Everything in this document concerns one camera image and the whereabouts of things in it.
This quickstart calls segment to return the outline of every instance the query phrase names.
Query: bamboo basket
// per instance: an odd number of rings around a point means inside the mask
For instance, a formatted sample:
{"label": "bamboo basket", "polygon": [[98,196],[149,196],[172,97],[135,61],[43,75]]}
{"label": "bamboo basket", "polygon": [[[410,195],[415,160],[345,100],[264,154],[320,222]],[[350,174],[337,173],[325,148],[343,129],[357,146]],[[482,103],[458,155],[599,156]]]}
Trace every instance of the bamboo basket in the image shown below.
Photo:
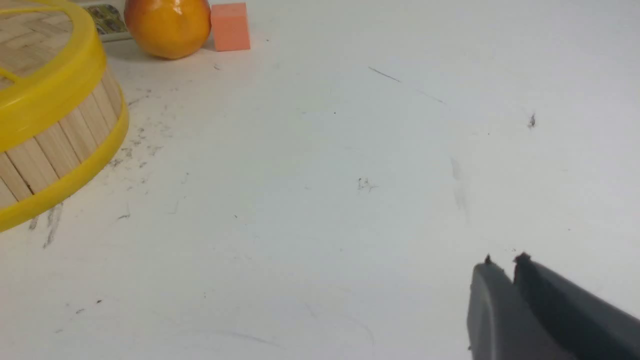
{"label": "bamboo basket", "polygon": [[128,126],[120,87],[82,8],[0,0],[0,231],[85,185]]}

